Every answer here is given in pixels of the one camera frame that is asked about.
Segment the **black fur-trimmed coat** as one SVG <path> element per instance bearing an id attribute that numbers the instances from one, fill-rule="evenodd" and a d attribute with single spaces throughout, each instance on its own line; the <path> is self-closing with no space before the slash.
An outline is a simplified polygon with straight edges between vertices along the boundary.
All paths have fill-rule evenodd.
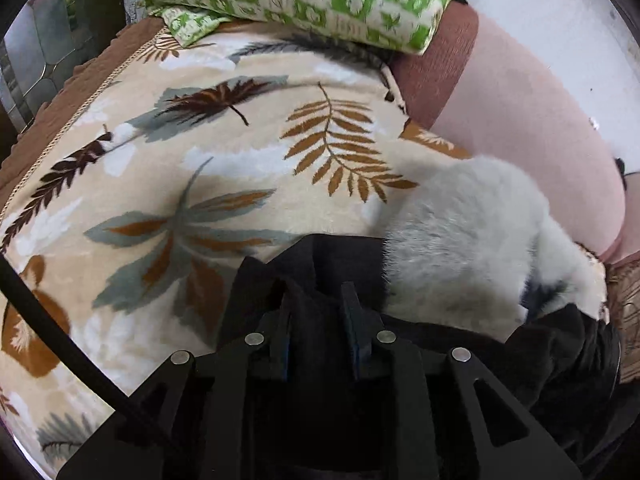
<path id="1" fill-rule="evenodd" d="M 620 379 L 604 277 L 517 166 L 477 156 L 436 171 L 383 238 L 307 235 L 269 262 L 244 259 L 218 341 L 291 300 L 314 349 L 344 334 L 345 283 L 397 335 L 478 356 L 585 478 L 638 477 L 639 385 Z"/>

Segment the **striped beige pillow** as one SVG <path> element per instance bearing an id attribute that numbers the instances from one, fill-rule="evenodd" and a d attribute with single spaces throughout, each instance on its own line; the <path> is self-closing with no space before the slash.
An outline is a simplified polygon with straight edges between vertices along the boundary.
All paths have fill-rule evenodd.
<path id="1" fill-rule="evenodd" d="M 620 380 L 639 377 L 640 344 L 640 266 L 631 261 L 608 269 L 608 310 L 622 337 Z"/>

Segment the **leaf print fleece blanket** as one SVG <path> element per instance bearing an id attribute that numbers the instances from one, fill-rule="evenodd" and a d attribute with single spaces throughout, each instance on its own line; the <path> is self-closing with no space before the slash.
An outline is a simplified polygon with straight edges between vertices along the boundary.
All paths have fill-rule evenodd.
<path id="1" fill-rule="evenodd" d="M 387 70 L 280 26 L 183 49 L 127 29 L 12 153 L 1 247 L 126 392 L 215 348 L 243 258 L 310 233 L 376 235 L 464 157 L 409 118 Z"/>

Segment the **stained glass door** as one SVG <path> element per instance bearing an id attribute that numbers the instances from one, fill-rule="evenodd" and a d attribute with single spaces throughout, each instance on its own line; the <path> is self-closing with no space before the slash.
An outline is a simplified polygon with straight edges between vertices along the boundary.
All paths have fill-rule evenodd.
<path id="1" fill-rule="evenodd" d="M 77 0 L 27 0 L 1 39 L 1 104 L 22 133 L 94 52 Z"/>

